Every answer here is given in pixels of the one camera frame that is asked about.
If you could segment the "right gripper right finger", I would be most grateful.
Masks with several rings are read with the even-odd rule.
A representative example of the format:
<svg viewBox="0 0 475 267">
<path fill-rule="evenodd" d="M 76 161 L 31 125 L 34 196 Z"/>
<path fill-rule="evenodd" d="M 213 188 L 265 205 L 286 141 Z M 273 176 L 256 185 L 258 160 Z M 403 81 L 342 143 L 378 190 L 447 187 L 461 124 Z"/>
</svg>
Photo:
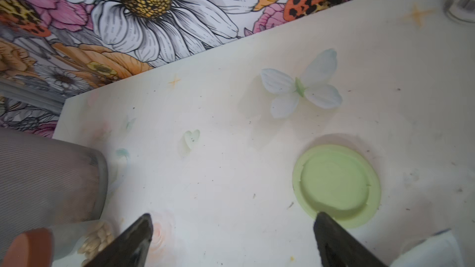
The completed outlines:
<svg viewBox="0 0 475 267">
<path fill-rule="evenodd" d="M 317 214 L 313 231 L 323 267 L 386 267 L 324 212 Z"/>
</svg>

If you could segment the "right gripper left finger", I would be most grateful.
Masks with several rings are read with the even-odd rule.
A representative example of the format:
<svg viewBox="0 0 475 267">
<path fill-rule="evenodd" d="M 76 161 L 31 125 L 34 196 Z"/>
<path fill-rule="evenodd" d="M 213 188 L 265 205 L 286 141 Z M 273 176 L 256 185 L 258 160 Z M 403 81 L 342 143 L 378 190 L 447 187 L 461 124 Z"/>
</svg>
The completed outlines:
<svg viewBox="0 0 475 267">
<path fill-rule="evenodd" d="M 145 213 L 91 259 L 86 267 L 144 267 L 152 236 L 152 217 Z"/>
</svg>

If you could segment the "light green jar lid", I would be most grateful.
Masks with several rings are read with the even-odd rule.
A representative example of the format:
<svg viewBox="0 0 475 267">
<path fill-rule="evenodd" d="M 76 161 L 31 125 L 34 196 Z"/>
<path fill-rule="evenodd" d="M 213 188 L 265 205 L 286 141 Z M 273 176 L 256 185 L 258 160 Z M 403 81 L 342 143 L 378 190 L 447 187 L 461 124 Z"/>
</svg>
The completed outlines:
<svg viewBox="0 0 475 267">
<path fill-rule="evenodd" d="M 341 145 L 317 145 L 294 165 L 294 195 L 312 218 L 324 212 L 346 229 L 360 227 L 376 214 L 381 200 L 379 176 L 370 162 Z"/>
</svg>

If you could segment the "brown lid peanut jar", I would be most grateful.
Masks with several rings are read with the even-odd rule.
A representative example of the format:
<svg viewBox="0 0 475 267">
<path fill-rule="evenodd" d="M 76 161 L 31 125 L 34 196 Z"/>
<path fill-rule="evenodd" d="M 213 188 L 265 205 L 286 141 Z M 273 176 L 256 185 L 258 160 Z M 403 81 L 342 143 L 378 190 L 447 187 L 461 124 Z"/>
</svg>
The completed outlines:
<svg viewBox="0 0 475 267">
<path fill-rule="evenodd" d="M 107 220 L 33 229 L 13 239 L 1 266 L 51 267 L 67 258 L 75 267 L 84 267 L 115 238 L 115 230 Z"/>
</svg>

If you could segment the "mesh bin with pink bag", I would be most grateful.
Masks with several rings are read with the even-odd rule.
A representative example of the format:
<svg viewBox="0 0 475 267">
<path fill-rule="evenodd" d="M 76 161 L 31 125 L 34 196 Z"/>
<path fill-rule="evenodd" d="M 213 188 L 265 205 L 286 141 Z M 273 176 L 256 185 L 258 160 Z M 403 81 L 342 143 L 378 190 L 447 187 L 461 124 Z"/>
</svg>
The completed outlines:
<svg viewBox="0 0 475 267">
<path fill-rule="evenodd" d="M 101 152 L 1 129 L 1 255 L 25 231 L 99 219 L 107 191 Z"/>
</svg>

